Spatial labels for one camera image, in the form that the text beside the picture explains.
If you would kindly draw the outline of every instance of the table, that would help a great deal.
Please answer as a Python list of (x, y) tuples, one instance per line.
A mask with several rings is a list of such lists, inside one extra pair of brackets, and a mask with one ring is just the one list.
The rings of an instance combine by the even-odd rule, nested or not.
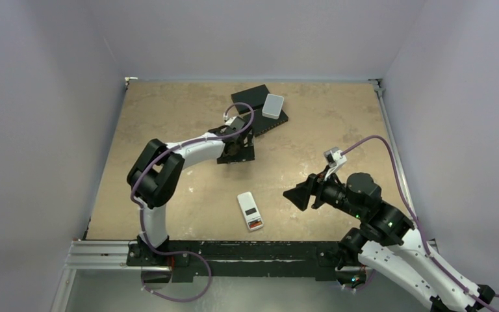
[[(172, 83), (131, 81), (97, 193), (87, 239), (134, 239), (138, 207), (129, 199), (126, 176), (152, 138), (177, 142), (222, 125), (232, 93), (261, 83)], [(255, 160), (203, 162), (181, 174), (168, 202), (171, 239), (337, 241), (359, 222), (328, 205), (301, 212), (282, 192), (324, 169), (322, 153), (347, 148), (368, 135), (387, 138), (371, 84), (267, 83), (285, 98), (290, 120), (255, 138)], [(368, 141), (348, 154), (338, 176), (368, 172), (384, 200), (403, 208), (387, 150)], [(236, 195), (252, 191), (264, 227), (249, 232)]]

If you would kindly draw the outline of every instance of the gray wall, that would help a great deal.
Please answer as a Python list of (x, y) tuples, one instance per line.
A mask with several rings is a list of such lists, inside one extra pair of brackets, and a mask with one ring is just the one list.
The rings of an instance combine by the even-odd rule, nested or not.
[(126, 75), (383, 77), (425, 0), (89, 0)]
[(428, 1), (385, 87), (429, 237), (499, 291), (499, 1)]
[(83, 1), (0, 1), (0, 311), (49, 311), (122, 75)]

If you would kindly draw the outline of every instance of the remote control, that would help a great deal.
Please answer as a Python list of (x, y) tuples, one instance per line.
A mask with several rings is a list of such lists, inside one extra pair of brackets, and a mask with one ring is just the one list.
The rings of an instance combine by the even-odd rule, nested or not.
[(242, 215), (246, 219), (248, 230), (255, 231), (256, 229), (261, 229), (263, 227), (263, 219), (251, 192), (242, 193), (237, 198), (242, 209)]

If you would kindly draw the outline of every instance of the metal frame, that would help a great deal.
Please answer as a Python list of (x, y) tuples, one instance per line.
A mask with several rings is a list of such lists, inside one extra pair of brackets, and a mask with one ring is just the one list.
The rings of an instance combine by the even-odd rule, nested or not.
[[(378, 104), (385, 123), (385, 129), (389, 136), (391, 149), (393, 150), (393, 154), (395, 156), (396, 167), (403, 194), (412, 210), (414, 210), (414, 205), (408, 189), (401, 159), (395, 144), (389, 118), (385, 110), (385, 104), (383, 102), (383, 91), (385, 89), (380, 86), (381, 79), (371, 79), (368, 82), (374, 87), (374, 91), (376, 92)], [(142, 270), (141, 266), (129, 267), (126, 265), (129, 253), (129, 243), (129, 240), (73, 241), (64, 264), (64, 269), (60, 277), (57, 293), (51, 307), (51, 312), (66, 311), (68, 300), (70, 299), (71, 288), (78, 270)], [(169, 269), (166, 266), (145, 266), (144, 270), (168, 271)]]

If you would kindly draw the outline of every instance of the tan tabletop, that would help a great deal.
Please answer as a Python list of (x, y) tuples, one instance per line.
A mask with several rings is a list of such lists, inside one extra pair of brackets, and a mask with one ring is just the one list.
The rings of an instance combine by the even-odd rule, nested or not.
[[(177, 142), (223, 124), (230, 94), (260, 83), (130, 84), (96, 199), (88, 239), (134, 239), (140, 226), (129, 199), (127, 173), (152, 138)], [(368, 135), (387, 137), (370, 84), (267, 83), (284, 96), (290, 120), (255, 138), (255, 160), (237, 164), (207, 161), (186, 169), (167, 206), (171, 239), (337, 241), (359, 226), (328, 205), (301, 212), (282, 192), (324, 169), (322, 153), (347, 148)], [(342, 182), (368, 172), (383, 198), (402, 208), (389, 156), (380, 141), (368, 141), (347, 156)], [(251, 191), (264, 227), (249, 232), (236, 196)]]

